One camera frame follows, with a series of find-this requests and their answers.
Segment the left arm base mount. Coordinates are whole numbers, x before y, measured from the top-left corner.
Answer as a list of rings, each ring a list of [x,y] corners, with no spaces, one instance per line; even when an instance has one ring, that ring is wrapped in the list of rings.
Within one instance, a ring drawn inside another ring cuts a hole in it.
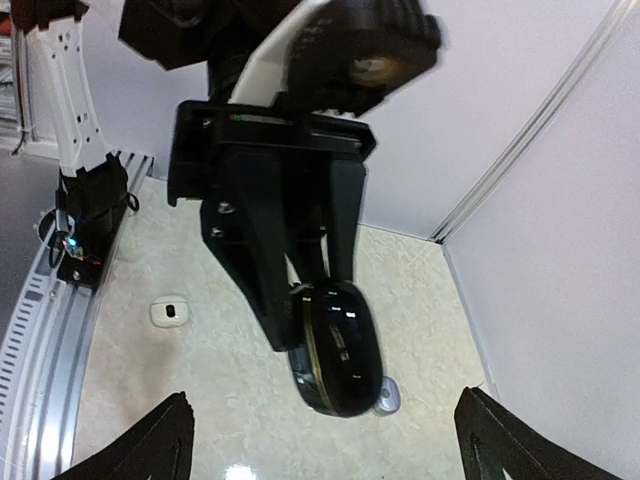
[[[54,209],[44,221],[53,228],[46,247],[59,280],[98,288],[124,216],[140,208],[128,180],[119,152],[107,153],[103,164],[75,177],[58,176]]]

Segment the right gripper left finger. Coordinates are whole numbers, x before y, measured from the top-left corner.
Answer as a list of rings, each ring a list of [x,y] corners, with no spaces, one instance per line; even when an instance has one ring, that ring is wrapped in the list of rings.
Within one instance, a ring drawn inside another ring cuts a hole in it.
[[[185,392],[175,392],[115,441],[59,474],[79,480],[188,480],[195,418]]]

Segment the purple earbud charging case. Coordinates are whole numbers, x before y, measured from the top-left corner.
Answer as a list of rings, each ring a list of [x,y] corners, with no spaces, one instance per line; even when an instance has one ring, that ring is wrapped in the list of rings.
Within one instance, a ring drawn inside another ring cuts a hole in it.
[[[372,408],[375,415],[380,417],[390,416],[401,409],[401,393],[397,382],[388,376],[382,381],[379,397]]]

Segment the black earbud charging case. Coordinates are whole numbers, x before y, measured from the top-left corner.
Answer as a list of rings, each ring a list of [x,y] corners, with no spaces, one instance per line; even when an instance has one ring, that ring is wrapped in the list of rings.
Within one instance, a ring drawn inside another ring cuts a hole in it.
[[[382,390],[384,367],[366,298],[348,281],[323,280],[291,290],[296,344],[288,351],[294,384],[322,415],[367,413]]]

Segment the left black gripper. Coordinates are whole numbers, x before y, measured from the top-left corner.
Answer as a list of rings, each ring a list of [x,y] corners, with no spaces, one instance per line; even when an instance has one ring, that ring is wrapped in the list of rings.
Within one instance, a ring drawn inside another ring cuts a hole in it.
[[[202,200],[203,240],[276,352],[297,343],[286,254],[303,283],[354,279],[361,162],[375,148],[370,127],[355,120],[196,100],[177,107],[167,202]],[[358,161],[323,162],[300,183],[300,165],[285,150]]]

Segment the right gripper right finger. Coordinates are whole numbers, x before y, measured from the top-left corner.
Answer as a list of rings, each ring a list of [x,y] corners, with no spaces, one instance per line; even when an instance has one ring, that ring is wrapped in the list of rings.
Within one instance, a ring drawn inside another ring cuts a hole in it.
[[[478,387],[463,389],[454,421],[467,479],[613,479],[544,438]]]

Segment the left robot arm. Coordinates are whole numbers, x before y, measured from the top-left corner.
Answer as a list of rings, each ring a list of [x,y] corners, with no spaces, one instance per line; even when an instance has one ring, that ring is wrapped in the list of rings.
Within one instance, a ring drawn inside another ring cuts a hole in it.
[[[51,265],[96,286],[139,203],[98,124],[82,54],[87,15],[172,71],[205,64],[208,96],[176,111],[167,200],[200,202],[208,250],[270,346],[371,364],[379,343],[354,282],[377,142],[362,116],[432,70],[443,44],[418,1],[14,1],[40,57],[59,149]]]

